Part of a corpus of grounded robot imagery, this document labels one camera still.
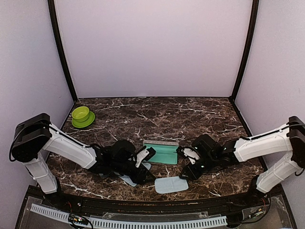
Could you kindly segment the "light grey glasses case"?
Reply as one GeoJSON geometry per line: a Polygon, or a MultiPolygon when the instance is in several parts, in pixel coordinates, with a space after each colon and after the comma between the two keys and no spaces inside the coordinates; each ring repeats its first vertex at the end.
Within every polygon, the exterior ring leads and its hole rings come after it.
{"type": "Polygon", "coordinates": [[[178,154],[176,150],[179,147],[177,142],[144,140],[143,146],[152,147],[156,154],[148,160],[152,164],[177,165],[178,154]]]}

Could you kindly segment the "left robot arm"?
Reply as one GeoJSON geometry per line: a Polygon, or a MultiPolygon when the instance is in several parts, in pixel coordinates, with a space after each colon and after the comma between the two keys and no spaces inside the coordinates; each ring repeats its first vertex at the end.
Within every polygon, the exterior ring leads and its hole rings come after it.
{"type": "Polygon", "coordinates": [[[128,176],[137,185],[155,180],[143,165],[143,161],[156,154],[152,147],[143,146],[136,151],[128,140],[118,140],[111,146],[86,145],[62,132],[50,122],[48,114],[41,113],[16,126],[9,160],[21,162],[57,208],[67,204],[67,197],[60,192],[58,180],[41,156],[42,150],[60,155],[101,176],[117,173],[128,176]]]}

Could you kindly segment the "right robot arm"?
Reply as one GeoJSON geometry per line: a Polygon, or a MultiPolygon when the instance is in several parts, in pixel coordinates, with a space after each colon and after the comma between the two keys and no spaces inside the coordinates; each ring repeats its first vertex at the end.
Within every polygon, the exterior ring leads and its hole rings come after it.
{"type": "Polygon", "coordinates": [[[177,153],[190,160],[180,173],[181,179],[194,181],[215,169],[224,169],[249,159],[284,152],[285,155],[264,173],[252,180],[243,203],[253,207],[262,194],[291,175],[305,170],[305,124],[296,116],[277,129],[251,137],[240,137],[220,145],[208,134],[200,135],[190,147],[178,147],[177,153]]]}

